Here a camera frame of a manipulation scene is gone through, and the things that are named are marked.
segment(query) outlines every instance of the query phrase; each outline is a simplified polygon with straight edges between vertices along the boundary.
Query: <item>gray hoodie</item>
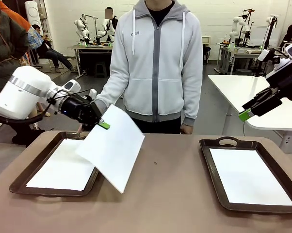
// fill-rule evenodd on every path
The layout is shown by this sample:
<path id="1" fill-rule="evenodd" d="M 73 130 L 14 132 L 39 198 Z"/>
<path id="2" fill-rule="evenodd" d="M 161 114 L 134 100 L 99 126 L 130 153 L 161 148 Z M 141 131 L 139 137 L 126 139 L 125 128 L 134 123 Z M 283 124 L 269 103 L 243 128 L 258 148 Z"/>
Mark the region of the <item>gray hoodie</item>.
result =
<path id="1" fill-rule="evenodd" d="M 111 76 L 97 105 L 105 111 L 124 92 L 127 113 L 161 122 L 197 117 L 202 85 L 202 36 L 198 19 L 175 1 L 157 26 L 144 0 L 124 14 L 117 26 Z"/>

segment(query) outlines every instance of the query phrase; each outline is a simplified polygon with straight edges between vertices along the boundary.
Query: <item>white tabletop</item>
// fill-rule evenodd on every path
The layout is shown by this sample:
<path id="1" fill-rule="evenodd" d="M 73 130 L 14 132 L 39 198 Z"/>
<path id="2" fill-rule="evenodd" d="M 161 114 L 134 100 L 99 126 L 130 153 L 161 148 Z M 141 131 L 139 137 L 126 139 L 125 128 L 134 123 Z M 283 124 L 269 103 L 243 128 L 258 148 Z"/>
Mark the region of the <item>white tabletop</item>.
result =
<path id="1" fill-rule="evenodd" d="M 264 77 L 239 75 L 209 75 L 210 80 L 237 112 L 257 93 L 269 87 Z M 283 104 L 267 114 L 250 118 L 247 123 L 260 130 L 292 131 L 292 101 L 282 99 Z"/>

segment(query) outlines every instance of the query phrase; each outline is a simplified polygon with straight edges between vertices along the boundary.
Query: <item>hoodie drawstring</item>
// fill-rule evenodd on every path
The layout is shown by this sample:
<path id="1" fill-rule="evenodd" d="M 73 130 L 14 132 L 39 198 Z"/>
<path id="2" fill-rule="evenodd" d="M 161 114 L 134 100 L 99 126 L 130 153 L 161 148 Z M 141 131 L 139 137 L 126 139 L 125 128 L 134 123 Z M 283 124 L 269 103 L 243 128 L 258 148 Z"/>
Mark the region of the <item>hoodie drawstring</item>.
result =
<path id="1" fill-rule="evenodd" d="M 186 26 L 186 12 L 183 13 L 183 28 L 181 34 L 181 52 L 180 52 L 180 62 L 179 68 L 183 65 L 183 56 L 184 56 L 184 40 L 185 40 L 185 26 Z"/>
<path id="2" fill-rule="evenodd" d="M 133 52 L 133 55 L 134 55 L 134 52 L 135 52 L 135 10 L 133 10 L 133 21 L 132 21 L 132 24 L 133 24 L 133 28 L 132 28 L 132 52 Z"/>

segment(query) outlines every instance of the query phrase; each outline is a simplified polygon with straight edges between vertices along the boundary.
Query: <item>orange clothing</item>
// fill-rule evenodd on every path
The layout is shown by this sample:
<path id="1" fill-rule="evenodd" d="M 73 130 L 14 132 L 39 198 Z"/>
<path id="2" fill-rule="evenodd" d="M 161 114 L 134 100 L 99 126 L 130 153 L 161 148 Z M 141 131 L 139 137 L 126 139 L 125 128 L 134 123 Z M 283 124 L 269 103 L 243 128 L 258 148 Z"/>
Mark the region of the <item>orange clothing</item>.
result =
<path id="1" fill-rule="evenodd" d="M 0 9 L 4 11 L 11 19 L 13 19 L 19 26 L 24 28 L 26 32 L 30 29 L 31 25 L 28 21 L 26 21 L 21 15 L 10 10 L 8 6 L 6 6 L 2 1 L 0 1 Z"/>

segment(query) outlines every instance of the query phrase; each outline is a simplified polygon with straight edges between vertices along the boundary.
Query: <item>brown tray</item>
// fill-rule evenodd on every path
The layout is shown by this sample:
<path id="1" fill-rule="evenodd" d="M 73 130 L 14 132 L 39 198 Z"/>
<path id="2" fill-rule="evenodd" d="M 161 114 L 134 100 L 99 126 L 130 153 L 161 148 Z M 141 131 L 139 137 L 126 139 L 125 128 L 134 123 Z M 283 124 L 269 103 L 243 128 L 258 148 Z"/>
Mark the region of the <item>brown tray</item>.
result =
<path id="1" fill-rule="evenodd" d="M 9 190 L 16 194 L 28 194 L 44 197 L 83 197 L 89 194 L 92 190 L 95 180 L 98 175 L 98 170 L 95 168 L 90 176 L 90 179 L 83 191 L 64 190 L 64 189 L 49 189 L 49 188 L 28 188 L 26 184 L 39 171 L 45 162 L 52 156 L 58 146 L 64 139 L 83 140 L 77 133 L 61 132 L 47 145 L 47 147 L 28 165 L 28 167 L 16 178 L 10 185 Z"/>
<path id="2" fill-rule="evenodd" d="M 226 144 L 221 145 L 222 140 L 229 139 L 235 141 L 236 145 Z M 292 181 L 283 171 L 279 164 L 269 154 L 269 152 L 259 142 L 241 141 L 234 137 L 222 137 L 217 140 L 200 140 L 200 145 L 208 165 L 211 179 L 217 194 L 220 204 L 230 210 L 238 212 L 250 212 L 258 214 L 292 214 L 292 206 L 273 206 L 273 205 L 254 205 L 254 204 L 239 204 L 230 203 L 226 195 L 224 186 L 216 169 L 215 162 L 211 155 L 210 149 L 226 149 L 226 150 L 256 150 L 262 160 L 268 166 L 274 177 L 281 184 L 287 195 L 292 200 Z"/>

